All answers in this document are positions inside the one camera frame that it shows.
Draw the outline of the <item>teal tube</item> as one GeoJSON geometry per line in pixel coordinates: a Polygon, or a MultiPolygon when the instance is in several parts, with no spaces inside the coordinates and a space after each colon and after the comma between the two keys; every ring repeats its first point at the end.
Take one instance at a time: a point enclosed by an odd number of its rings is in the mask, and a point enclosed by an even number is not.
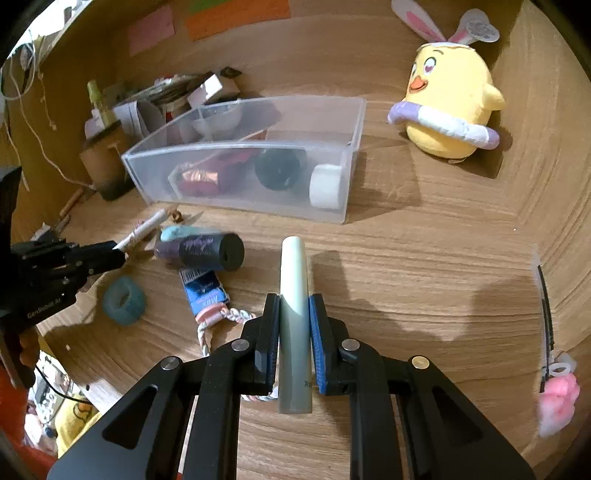
{"type": "Polygon", "coordinates": [[[160,241],[168,242],[194,235],[216,234],[218,230],[210,227],[195,227],[192,225],[170,225],[161,230],[160,241]]]}

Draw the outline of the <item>clear plastic storage bin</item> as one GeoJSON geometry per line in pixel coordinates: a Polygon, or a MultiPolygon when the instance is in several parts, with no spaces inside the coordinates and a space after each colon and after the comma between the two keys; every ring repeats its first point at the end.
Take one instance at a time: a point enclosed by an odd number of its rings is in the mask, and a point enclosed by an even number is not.
{"type": "Polygon", "coordinates": [[[208,205],[342,224],[367,103],[261,97],[190,110],[123,156],[148,203],[208,205]]]}

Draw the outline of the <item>orange paper note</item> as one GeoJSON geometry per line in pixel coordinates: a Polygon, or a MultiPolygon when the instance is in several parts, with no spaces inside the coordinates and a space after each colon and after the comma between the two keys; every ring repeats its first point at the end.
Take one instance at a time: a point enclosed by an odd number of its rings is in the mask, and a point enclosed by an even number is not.
{"type": "Polygon", "coordinates": [[[244,25],[290,18],[287,0],[191,1],[185,19],[191,41],[201,40],[244,25]]]}

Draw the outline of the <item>black bottle in bin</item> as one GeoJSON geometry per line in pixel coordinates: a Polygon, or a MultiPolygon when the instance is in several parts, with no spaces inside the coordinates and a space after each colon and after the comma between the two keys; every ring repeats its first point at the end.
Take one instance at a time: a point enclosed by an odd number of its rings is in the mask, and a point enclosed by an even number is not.
{"type": "Polygon", "coordinates": [[[253,161],[260,184],[273,191],[286,191],[297,184],[307,164],[302,149],[266,149],[253,161]]]}

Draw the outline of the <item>pink paper note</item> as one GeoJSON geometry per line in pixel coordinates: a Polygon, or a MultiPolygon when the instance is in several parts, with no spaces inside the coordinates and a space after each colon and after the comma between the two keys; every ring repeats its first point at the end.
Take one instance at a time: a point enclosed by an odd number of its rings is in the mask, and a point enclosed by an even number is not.
{"type": "Polygon", "coordinates": [[[168,4],[158,8],[127,29],[129,55],[153,48],[161,41],[175,35],[172,9],[168,4]]]}

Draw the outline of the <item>yellow chick plush toy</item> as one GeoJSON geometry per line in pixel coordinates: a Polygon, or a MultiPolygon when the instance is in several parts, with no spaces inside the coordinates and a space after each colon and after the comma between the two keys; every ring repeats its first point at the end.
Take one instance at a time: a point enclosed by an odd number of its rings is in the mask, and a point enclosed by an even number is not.
{"type": "Polygon", "coordinates": [[[426,43],[417,50],[406,96],[391,107],[388,122],[403,128],[420,150],[450,163],[461,163],[478,149],[496,149],[500,136],[488,122],[506,102],[487,63],[471,47],[500,38],[487,14],[466,11],[447,38],[417,2],[393,1],[391,7],[426,43]]]}

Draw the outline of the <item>blue small packet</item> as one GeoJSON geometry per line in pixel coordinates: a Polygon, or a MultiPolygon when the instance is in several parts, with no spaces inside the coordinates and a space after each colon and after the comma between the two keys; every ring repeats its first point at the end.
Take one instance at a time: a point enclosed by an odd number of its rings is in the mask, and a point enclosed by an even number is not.
{"type": "Polygon", "coordinates": [[[214,271],[184,268],[179,271],[179,277],[197,324],[211,311],[228,306],[229,296],[214,271]]]}

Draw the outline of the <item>teal tape roll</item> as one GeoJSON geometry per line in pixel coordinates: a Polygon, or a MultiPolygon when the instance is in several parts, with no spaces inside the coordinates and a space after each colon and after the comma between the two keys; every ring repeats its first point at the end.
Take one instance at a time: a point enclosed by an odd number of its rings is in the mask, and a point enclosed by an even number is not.
{"type": "Polygon", "coordinates": [[[102,298],[102,310],[120,326],[130,326],[140,319],[146,308],[145,294],[127,276],[110,284],[102,298]]]}

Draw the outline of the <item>pink fluffy keychain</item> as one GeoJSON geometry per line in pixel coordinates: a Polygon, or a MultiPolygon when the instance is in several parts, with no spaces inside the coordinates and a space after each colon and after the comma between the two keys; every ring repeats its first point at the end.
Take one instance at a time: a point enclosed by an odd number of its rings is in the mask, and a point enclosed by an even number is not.
{"type": "Polygon", "coordinates": [[[538,395],[538,434],[551,437],[573,419],[580,386],[575,372],[577,361],[566,351],[555,354],[554,324],[550,297],[537,252],[532,259],[532,272],[541,304],[542,366],[538,395]]]}

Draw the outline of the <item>red tea packet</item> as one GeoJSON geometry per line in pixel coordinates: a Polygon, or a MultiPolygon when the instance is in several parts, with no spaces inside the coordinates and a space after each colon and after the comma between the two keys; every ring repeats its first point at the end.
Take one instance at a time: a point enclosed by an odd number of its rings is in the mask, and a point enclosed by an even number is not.
{"type": "Polygon", "coordinates": [[[259,130],[236,140],[222,140],[211,148],[194,153],[188,161],[175,166],[167,177],[178,199],[228,195],[238,190],[263,149],[231,146],[235,142],[266,140],[267,130],[259,130]]]}

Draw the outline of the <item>white paper box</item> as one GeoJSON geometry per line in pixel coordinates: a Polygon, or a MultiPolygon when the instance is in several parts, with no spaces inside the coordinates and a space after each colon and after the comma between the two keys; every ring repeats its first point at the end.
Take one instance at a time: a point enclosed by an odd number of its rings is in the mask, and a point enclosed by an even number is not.
{"type": "Polygon", "coordinates": [[[133,143],[141,141],[165,124],[160,110],[148,101],[119,104],[113,108],[113,112],[133,143]]]}

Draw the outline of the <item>small white box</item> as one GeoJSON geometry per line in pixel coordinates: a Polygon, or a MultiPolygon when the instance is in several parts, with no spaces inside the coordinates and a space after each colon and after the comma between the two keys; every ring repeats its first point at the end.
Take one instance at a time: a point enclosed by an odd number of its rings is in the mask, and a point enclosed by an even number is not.
{"type": "Polygon", "coordinates": [[[216,95],[223,91],[221,79],[216,74],[209,75],[190,95],[187,96],[187,103],[191,109],[211,102],[216,95]]]}

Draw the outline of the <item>green spray bottle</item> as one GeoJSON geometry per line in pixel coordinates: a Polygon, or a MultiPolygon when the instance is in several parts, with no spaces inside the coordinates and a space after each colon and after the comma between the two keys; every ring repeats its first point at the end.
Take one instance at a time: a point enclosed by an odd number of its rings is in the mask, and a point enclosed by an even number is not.
{"type": "Polygon", "coordinates": [[[98,111],[103,127],[108,128],[113,125],[117,121],[117,118],[105,102],[95,80],[91,80],[87,83],[87,91],[90,102],[98,111]]]}

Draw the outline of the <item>pale green stick tube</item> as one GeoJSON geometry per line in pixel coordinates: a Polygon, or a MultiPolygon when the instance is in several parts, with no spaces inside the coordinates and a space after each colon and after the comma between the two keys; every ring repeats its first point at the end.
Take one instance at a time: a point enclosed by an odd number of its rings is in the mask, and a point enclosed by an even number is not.
{"type": "Polygon", "coordinates": [[[297,236],[281,244],[279,411],[312,412],[308,266],[304,241],[297,236]]]}

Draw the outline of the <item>white bowl of trinkets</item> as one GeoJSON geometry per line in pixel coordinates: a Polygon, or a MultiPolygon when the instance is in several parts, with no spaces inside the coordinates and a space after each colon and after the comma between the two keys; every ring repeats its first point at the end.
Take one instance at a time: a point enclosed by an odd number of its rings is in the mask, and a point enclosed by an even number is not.
{"type": "Polygon", "coordinates": [[[207,141],[222,140],[232,136],[242,121],[242,106],[228,104],[208,106],[198,111],[198,117],[190,124],[207,141]]]}

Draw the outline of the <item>purple black lip gloss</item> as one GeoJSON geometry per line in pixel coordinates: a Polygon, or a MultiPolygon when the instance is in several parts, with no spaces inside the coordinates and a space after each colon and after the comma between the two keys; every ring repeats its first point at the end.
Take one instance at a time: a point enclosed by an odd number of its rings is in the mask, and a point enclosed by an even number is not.
{"type": "Polygon", "coordinates": [[[179,267],[231,272],[242,267],[245,246],[235,233],[198,234],[158,241],[154,253],[179,267]]]}

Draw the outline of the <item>stack of books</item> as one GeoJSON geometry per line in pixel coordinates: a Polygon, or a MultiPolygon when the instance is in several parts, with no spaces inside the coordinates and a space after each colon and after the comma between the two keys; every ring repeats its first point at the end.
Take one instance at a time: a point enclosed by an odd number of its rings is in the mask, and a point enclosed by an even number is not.
{"type": "Polygon", "coordinates": [[[147,101],[161,109],[167,106],[171,106],[172,109],[188,107],[187,97],[198,87],[201,80],[201,74],[174,75],[156,79],[151,86],[127,96],[120,105],[147,101]]]}

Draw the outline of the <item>white clear pen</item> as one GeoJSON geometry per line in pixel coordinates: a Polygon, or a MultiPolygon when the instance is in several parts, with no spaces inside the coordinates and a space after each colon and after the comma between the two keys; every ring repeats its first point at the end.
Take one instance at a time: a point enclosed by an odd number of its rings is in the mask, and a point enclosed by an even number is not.
{"type": "Polygon", "coordinates": [[[167,209],[158,210],[149,219],[134,228],[123,240],[118,242],[113,249],[128,252],[153,230],[157,229],[168,217],[169,213],[167,209]]]}

